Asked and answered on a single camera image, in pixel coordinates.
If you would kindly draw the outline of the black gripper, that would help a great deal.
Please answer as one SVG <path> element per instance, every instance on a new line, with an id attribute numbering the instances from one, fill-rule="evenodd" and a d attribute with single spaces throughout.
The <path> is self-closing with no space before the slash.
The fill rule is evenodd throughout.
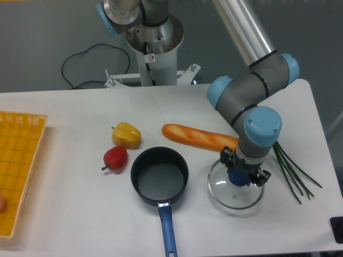
<path id="1" fill-rule="evenodd" d="M 261 163 L 246 164 L 245 160 L 240 160 L 228 146 L 220 152 L 220 162 L 228 168 L 229 181 L 235 186 L 263 186 L 271 176 L 266 170 L 259 171 Z"/>

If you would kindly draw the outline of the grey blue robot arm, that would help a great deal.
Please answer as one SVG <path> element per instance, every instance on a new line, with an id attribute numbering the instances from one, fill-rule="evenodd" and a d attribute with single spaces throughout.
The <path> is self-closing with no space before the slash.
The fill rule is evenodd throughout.
<path id="1" fill-rule="evenodd" d="M 238 81 L 221 76 L 207 90 L 210 104 L 239 136 L 237 146 L 222 147 L 221 161 L 234 185 L 262 186 L 270 173 L 260 166 L 276 143 L 282 122 L 275 110 L 260 103 L 293 83 L 299 65 L 291 55 L 277 52 L 247 1 L 213 4 L 250 70 Z M 160 58 L 173 52 L 184 34 L 166 1 L 103 1 L 96 10 L 107 31 L 125 33 L 138 53 L 143 86 L 176 84 L 176 62 L 163 65 Z"/>

